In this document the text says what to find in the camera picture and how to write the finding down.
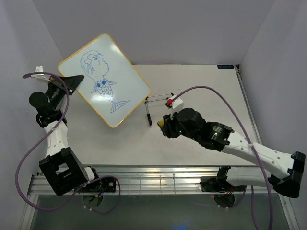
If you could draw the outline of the yellow black eraser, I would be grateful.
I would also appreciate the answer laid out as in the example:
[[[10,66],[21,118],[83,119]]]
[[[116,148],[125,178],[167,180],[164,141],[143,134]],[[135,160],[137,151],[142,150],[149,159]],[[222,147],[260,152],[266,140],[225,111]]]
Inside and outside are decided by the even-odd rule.
[[[164,126],[164,121],[160,120],[160,121],[157,122],[157,124],[158,124],[159,127],[162,127],[162,126]]]

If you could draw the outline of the yellow framed whiteboard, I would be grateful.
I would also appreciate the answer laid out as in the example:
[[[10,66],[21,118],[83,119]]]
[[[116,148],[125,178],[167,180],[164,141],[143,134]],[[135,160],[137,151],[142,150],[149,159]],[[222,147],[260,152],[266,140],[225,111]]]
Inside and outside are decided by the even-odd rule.
[[[107,33],[64,59],[58,71],[64,77],[84,76],[77,92],[111,128],[118,127],[151,92]]]

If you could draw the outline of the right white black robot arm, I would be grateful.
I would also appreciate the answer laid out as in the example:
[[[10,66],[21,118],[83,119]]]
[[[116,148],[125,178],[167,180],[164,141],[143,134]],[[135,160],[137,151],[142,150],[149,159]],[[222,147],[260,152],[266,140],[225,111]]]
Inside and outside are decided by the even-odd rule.
[[[258,165],[258,168],[221,166],[215,177],[201,179],[203,191],[228,192],[241,191],[244,186],[268,186],[283,196],[299,197],[305,154],[299,151],[283,153],[258,143],[250,144],[231,127],[206,121],[192,108],[165,115],[158,126],[168,138],[185,136],[206,149],[234,155]]]

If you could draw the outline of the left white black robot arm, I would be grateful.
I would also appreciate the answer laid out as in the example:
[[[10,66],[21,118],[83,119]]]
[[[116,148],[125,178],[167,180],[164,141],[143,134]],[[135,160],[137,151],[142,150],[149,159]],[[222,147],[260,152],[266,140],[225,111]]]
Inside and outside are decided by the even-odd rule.
[[[102,185],[96,170],[83,166],[69,147],[67,120],[57,108],[63,97],[72,95],[83,79],[83,75],[58,80],[51,76],[45,93],[34,92],[29,97],[30,105],[37,110],[37,123],[48,134],[47,153],[39,161],[39,168],[58,196],[83,184],[93,192]]]

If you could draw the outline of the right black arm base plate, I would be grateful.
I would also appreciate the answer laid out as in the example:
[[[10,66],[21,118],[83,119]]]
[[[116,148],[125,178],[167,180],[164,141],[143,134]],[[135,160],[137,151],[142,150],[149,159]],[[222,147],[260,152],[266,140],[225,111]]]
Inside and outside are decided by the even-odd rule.
[[[233,186],[225,179],[218,179],[217,177],[201,177],[199,184],[203,192],[219,192],[224,193],[232,190]]]

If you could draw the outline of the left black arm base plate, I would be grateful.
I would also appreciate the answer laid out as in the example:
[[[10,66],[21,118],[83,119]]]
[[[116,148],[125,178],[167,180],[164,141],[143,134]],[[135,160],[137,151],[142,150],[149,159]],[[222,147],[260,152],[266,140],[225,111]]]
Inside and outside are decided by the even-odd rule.
[[[105,177],[99,179],[96,182],[88,184],[86,187],[82,187],[80,193],[114,193],[116,191],[117,181],[113,177]]]

